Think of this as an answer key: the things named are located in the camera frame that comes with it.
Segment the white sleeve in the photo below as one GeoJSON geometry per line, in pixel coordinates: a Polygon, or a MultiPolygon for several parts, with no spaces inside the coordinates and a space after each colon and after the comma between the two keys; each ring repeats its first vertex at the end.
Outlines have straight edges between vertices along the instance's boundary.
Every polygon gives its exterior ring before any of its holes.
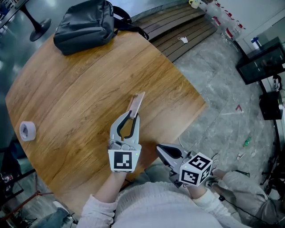
{"type": "Polygon", "coordinates": [[[231,217],[227,208],[214,196],[210,189],[207,189],[206,193],[200,198],[193,199],[193,202],[213,215],[223,228],[248,228],[248,226],[231,217]]]}
{"type": "Polygon", "coordinates": [[[109,228],[113,223],[117,202],[107,204],[90,195],[87,200],[77,228],[109,228]]]}

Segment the white marker cube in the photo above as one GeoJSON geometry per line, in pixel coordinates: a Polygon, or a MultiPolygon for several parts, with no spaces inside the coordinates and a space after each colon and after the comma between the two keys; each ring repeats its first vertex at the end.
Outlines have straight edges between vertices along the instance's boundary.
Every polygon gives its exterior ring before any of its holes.
{"type": "Polygon", "coordinates": [[[199,186],[211,172],[213,161],[202,153],[198,153],[180,167],[179,181],[199,186]]]}
{"type": "Polygon", "coordinates": [[[108,150],[108,153],[112,172],[134,172],[140,151],[108,150]]]}

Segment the curved wooden bench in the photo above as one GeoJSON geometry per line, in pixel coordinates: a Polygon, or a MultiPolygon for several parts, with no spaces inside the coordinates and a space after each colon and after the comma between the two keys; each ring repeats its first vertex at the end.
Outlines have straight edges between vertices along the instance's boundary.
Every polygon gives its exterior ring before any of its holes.
{"type": "Polygon", "coordinates": [[[144,17],[134,24],[149,35],[151,42],[171,62],[216,31],[204,18],[205,12],[182,4],[144,17]],[[184,44],[178,37],[187,37],[184,44]]]}

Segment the black table base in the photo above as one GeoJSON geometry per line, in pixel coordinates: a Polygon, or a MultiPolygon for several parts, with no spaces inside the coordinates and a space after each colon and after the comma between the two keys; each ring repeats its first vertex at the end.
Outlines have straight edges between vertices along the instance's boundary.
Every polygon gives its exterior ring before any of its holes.
{"type": "Polygon", "coordinates": [[[28,12],[25,4],[21,6],[20,10],[30,19],[31,23],[34,26],[34,30],[31,33],[30,41],[36,41],[39,39],[50,27],[52,20],[45,19],[41,23],[38,23],[28,12]]]}

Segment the wooden tabletop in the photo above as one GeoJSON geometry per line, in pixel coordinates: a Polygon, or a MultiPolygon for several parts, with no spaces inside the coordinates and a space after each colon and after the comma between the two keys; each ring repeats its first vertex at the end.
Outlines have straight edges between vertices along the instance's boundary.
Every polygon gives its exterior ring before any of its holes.
{"type": "Polygon", "coordinates": [[[27,157],[74,212],[81,213],[89,194],[110,174],[110,127],[132,95],[143,91],[142,152],[128,179],[157,158],[157,143],[174,142],[205,107],[189,81],[142,36],[120,32],[105,46],[69,56],[50,37],[10,88],[6,104],[27,157]],[[35,140],[21,141],[22,121],[35,123],[35,140]]]}

